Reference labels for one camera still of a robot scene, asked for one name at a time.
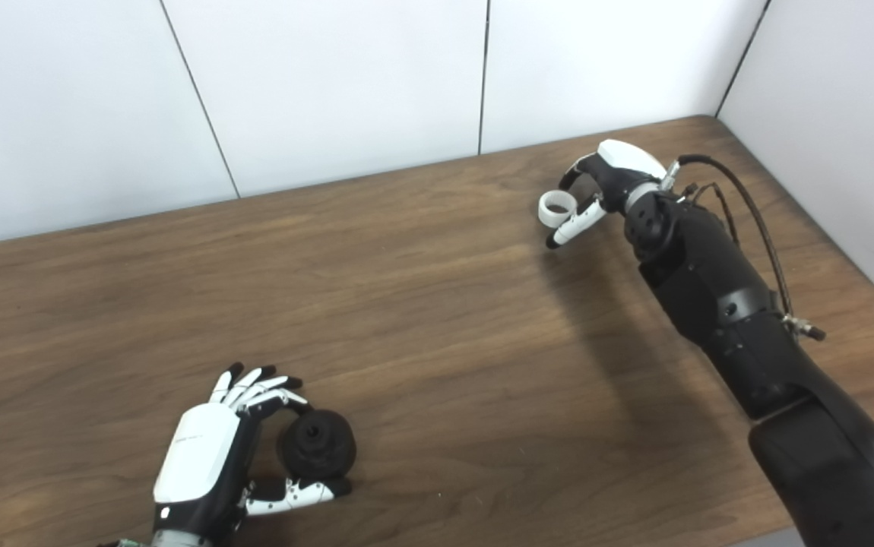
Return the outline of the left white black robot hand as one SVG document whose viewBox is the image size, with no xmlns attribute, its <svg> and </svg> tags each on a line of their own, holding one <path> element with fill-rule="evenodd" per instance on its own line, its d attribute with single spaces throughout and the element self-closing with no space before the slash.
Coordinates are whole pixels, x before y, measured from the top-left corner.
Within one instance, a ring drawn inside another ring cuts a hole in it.
<svg viewBox="0 0 874 547">
<path fill-rule="evenodd" d="M 207 401 L 183 413 L 153 498 L 155 546 L 227 546 L 247 518 L 281 514 L 349 495 L 357 456 L 353 427 L 340 413 L 312 408 L 302 382 L 267 365 L 222 371 Z M 250 477 L 263 423 L 295 419 L 278 438 L 283 478 Z"/>
</svg>

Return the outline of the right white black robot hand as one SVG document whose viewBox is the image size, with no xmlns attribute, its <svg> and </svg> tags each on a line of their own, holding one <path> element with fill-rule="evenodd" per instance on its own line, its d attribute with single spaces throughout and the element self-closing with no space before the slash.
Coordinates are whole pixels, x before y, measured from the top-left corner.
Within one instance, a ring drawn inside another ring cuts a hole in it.
<svg viewBox="0 0 874 547">
<path fill-rule="evenodd" d="M 589 175 L 597 190 L 592 197 L 576 201 L 572 186 Z M 605 139 L 597 151 L 582 156 L 562 174 L 558 189 L 539 198 L 539 221 L 553 230 L 548 249 L 558 249 L 592 228 L 607 214 L 626 215 L 639 198 L 653 191 L 669 190 L 676 169 L 666 169 L 651 153 L 615 139 Z"/>
</svg>

